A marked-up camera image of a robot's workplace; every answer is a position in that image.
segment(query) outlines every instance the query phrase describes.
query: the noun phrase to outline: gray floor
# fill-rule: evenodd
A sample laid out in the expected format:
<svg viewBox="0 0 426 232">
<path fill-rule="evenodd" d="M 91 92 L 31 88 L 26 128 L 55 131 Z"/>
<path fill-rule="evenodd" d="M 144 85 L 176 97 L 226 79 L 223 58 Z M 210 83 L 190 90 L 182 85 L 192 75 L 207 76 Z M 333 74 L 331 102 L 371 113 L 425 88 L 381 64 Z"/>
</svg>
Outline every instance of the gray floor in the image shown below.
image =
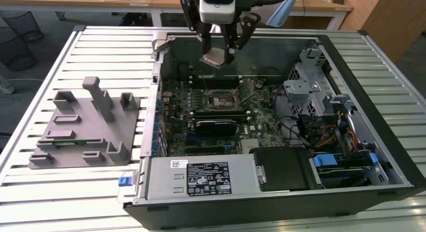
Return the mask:
<svg viewBox="0 0 426 232">
<path fill-rule="evenodd" d="M 112 16 L 110 13 L 67 12 L 66 21 L 59 21 L 54 12 L 34 12 L 45 38 L 39 42 L 30 44 L 37 56 L 38 64 L 29 70 L 14 72 L 0 64 L 0 73 L 7 79 L 35 78 L 45 79 L 57 57 L 66 44 L 75 25 L 104 25 L 118 26 L 123 13 Z M 179 26 L 183 23 L 176 15 L 164 15 L 168 21 L 166 26 Z M 408 50 L 397 66 L 405 73 L 415 86 L 424 96 L 426 96 L 426 36 L 423 35 L 412 48 Z M 39 81 L 11 81 L 17 88 L 17 93 L 5 95 L 0 93 L 0 132 L 14 132 L 17 125 L 25 115 L 33 98 L 38 92 L 42 82 Z M 0 136 L 0 151 L 9 142 L 9 137 Z"/>
</svg>

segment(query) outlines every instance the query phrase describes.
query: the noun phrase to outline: white slatted table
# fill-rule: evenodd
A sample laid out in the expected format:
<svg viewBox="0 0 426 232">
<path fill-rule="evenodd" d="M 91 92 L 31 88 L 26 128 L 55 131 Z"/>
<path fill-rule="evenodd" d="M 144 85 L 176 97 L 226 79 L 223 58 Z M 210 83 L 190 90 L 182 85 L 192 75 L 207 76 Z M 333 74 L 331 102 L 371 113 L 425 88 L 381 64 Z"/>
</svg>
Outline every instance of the white slatted table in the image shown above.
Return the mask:
<svg viewBox="0 0 426 232">
<path fill-rule="evenodd" d="M 168 31 L 186 32 L 174 28 Z M 143 232 L 118 201 L 118 179 L 139 168 L 139 155 L 147 115 L 147 94 L 152 75 L 152 36 L 140 27 L 95 27 L 74 32 L 39 93 L 0 156 L 0 231 L 108 231 Z M 278 33 L 260 29 L 262 33 Z M 357 32 L 301 30 L 292 33 L 328 34 L 344 59 L 383 113 L 392 130 L 426 174 L 425 99 L 384 56 L 369 37 Z M 86 76 L 102 79 L 100 87 L 112 97 L 132 92 L 142 97 L 135 133 L 132 163 L 128 166 L 31 170 L 30 156 L 37 148 L 55 105 L 59 89 L 76 97 L 90 97 L 82 89 Z M 341 91 L 343 83 L 335 74 Z M 120 192 L 131 201 L 132 187 Z M 355 216 L 224 226 L 187 231 L 274 232 L 426 231 L 426 193 L 384 203 Z"/>
</svg>

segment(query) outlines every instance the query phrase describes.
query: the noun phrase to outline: blue tab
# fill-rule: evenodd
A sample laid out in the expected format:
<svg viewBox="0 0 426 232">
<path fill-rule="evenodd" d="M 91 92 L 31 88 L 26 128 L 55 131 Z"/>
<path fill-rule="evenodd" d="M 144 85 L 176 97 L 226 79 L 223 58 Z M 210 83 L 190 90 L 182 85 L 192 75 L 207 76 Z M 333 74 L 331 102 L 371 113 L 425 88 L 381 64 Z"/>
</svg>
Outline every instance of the blue tab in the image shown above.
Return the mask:
<svg viewBox="0 0 426 232">
<path fill-rule="evenodd" d="M 313 163 L 316 167 L 320 166 L 337 166 L 339 162 L 336 161 L 335 155 L 321 154 L 313 158 Z"/>
<path fill-rule="evenodd" d="M 119 179 L 119 186 L 120 186 L 120 187 L 132 186 L 132 176 L 120 177 L 120 179 Z"/>
<path fill-rule="evenodd" d="M 375 153 L 371 153 L 371 159 L 373 161 L 373 164 L 377 164 L 380 162 L 379 156 Z"/>
<path fill-rule="evenodd" d="M 320 167 L 320 166 L 321 166 L 321 161 L 320 161 L 320 157 L 319 157 L 319 156 L 316 156 L 316 157 L 313 158 L 313 164 L 315 164 L 316 167 Z"/>
</svg>

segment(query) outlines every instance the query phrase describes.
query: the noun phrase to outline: warning label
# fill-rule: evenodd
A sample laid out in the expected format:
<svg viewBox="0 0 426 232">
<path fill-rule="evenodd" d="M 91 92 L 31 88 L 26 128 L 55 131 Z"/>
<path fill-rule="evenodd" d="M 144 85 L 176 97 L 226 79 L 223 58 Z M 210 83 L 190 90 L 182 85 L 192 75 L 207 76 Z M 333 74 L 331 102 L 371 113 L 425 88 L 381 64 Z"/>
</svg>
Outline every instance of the warning label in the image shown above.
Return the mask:
<svg viewBox="0 0 426 232">
<path fill-rule="evenodd" d="M 187 164 L 190 196 L 232 194 L 228 162 Z"/>
</svg>

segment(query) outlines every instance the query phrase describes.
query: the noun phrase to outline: blue plastic object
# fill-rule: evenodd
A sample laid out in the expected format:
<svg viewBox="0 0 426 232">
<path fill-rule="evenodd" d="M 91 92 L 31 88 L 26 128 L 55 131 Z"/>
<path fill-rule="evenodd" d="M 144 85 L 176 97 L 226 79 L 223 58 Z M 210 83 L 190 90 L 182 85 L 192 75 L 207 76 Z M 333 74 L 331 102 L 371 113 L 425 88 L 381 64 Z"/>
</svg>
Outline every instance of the blue plastic object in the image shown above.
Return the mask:
<svg viewBox="0 0 426 232">
<path fill-rule="evenodd" d="M 380 162 L 379 156 L 375 153 L 371 153 L 369 155 L 373 163 L 377 164 Z"/>
<path fill-rule="evenodd" d="M 274 15 L 271 16 L 267 25 L 280 27 L 284 25 L 289 15 L 292 8 L 295 6 L 297 0 L 286 0 L 282 5 L 279 6 L 278 10 L 275 11 Z"/>
<path fill-rule="evenodd" d="M 132 176 L 123 176 L 119 179 L 119 186 L 132 186 Z"/>
<path fill-rule="evenodd" d="M 321 166 L 337 166 L 339 162 L 336 161 L 335 155 L 321 154 L 313 158 L 313 163 L 316 167 Z"/>
</svg>

